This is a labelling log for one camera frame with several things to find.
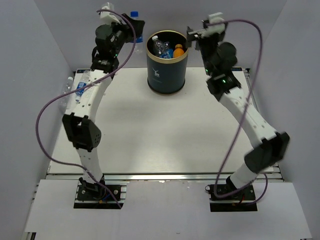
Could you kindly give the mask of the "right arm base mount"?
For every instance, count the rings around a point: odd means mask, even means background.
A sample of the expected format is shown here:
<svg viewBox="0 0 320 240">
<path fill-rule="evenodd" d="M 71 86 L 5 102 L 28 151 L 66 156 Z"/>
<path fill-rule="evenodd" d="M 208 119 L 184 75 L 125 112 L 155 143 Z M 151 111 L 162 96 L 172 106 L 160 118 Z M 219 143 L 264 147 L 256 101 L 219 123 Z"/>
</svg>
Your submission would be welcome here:
<svg viewBox="0 0 320 240">
<path fill-rule="evenodd" d="M 209 205 L 212 213 L 233 213 L 233 212 L 257 212 L 255 191 L 252 185 L 244 190 L 226 198 L 217 198 L 214 195 L 214 185 L 206 185 L 205 191 L 209 194 Z"/>
</svg>

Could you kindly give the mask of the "blue cap blue label bottle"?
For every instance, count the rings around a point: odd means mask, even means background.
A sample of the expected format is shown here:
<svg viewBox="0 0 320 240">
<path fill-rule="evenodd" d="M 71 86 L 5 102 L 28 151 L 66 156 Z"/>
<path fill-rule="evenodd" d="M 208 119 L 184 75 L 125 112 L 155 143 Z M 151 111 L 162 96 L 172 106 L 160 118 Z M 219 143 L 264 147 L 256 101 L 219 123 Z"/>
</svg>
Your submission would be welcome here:
<svg viewBox="0 0 320 240">
<path fill-rule="evenodd" d="M 173 59 L 173 49 L 170 46 L 170 42 L 163 43 L 163 53 L 160 55 L 162 59 Z"/>
</svg>

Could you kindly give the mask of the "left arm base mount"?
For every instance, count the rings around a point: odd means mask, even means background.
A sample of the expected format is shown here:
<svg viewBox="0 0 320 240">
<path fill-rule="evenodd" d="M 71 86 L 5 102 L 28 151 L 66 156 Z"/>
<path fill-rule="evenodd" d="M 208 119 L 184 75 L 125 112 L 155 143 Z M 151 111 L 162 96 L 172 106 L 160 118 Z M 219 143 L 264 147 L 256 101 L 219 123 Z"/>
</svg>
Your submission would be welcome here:
<svg viewBox="0 0 320 240">
<path fill-rule="evenodd" d="M 121 184 L 106 184 L 105 186 L 111 191 L 116 201 L 105 188 L 96 183 L 87 183 L 80 177 L 73 208 L 120 210 L 124 205 L 127 186 Z"/>
</svg>

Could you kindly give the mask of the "small orange juice bottle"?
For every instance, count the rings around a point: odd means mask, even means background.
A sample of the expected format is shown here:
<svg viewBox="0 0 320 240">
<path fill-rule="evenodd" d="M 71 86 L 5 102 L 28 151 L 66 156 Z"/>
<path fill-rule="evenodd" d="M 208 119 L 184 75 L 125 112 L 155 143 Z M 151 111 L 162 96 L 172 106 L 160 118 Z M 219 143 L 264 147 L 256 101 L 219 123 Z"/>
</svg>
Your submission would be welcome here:
<svg viewBox="0 0 320 240">
<path fill-rule="evenodd" d="M 183 56 L 185 53 L 183 46 L 181 44 L 176 44 L 175 49 L 173 51 L 173 58 L 179 58 Z"/>
</svg>

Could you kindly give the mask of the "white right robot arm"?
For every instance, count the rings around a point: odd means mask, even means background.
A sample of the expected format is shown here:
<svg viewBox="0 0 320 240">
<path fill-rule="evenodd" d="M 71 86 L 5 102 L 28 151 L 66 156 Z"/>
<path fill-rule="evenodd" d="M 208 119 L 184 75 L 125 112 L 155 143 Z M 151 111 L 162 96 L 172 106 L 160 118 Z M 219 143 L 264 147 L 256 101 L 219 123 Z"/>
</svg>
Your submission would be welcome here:
<svg viewBox="0 0 320 240">
<path fill-rule="evenodd" d="M 229 42 L 223 42 L 226 28 L 204 28 L 186 31 L 186 46 L 196 43 L 201 52 L 209 92 L 223 105 L 238 122 L 238 130 L 247 135 L 252 150 L 244 157 L 244 163 L 226 179 L 225 191 L 219 192 L 218 185 L 211 187 L 215 199 L 238 199 L 244 189 L 265 169 L 284 158 L 290 137 L 279 133 L 260 115 L 245 96 L 241 83 L 234 76 L 232 67 L 237 63 L 237 50 Z"/>
</svg>

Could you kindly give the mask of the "pepsi label clear bottle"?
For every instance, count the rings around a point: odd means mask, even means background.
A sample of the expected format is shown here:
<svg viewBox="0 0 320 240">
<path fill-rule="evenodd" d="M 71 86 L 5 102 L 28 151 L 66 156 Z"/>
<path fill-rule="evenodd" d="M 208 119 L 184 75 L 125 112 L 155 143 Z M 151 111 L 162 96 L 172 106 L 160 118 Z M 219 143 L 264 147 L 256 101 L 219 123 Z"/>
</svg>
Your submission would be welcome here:
<svg viewBox="0 0 320 240">
<path fill-rule="evenodd" d="M 140 19 L 138 11 L 130 12 L 131 24 L 134 27 L 136 35 L 136 43 L 134 46 L 134 52 L 136 54 L 141 54 L 143 52 L 143 29 L 145 22 Z"/>
</svg>

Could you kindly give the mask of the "clear bottle blue label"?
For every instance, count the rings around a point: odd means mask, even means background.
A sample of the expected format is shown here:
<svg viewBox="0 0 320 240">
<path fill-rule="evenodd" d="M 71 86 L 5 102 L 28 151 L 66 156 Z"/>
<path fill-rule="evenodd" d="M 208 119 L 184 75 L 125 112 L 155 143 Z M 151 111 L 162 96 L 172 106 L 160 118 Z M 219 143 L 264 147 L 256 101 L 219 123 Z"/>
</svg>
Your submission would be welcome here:
<svg viewBox="0 0 320 240">
<path fill-rule="evenodd" d="M 157 35 L 154 35 L 152 38 L 152 47 L 153 47 L 153 53 L 156 57 L 161 57 L 162 54 L 165 52 L 165 46 L 164 43 L 158 38 Z"/>
</svg>

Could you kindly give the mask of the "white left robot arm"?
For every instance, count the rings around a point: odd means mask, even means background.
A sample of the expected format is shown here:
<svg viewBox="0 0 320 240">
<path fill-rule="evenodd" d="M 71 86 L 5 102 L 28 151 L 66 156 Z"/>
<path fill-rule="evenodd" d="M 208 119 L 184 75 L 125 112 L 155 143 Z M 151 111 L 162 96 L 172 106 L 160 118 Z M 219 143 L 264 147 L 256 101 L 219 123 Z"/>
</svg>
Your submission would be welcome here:
<svg viewBox="0 0 320 240">
<path fill-rule="evenodd" d="M 65 114 L 62 123 L 67 138 L 76 149 L 81 165 L 85 168 L 79 179 L 86 193 L 99 200 L 105 196 L 104 175 L 102 173 L 97 147 L 102 133 L 95 124 L 95 118 L 103 94 L 114 78 L 114 70 L 119 66 L 118 54 L 125 43 L 134 37 L 141 37 L 145 21 L 123 14 L 131 25 L 116 17 L 101 16 L 105 22 L 95 30 L 95 48 L 92 50 L 90 71 L 84 76 L 88 82 L 77 104 L 70 114 Z"/>
</svg>

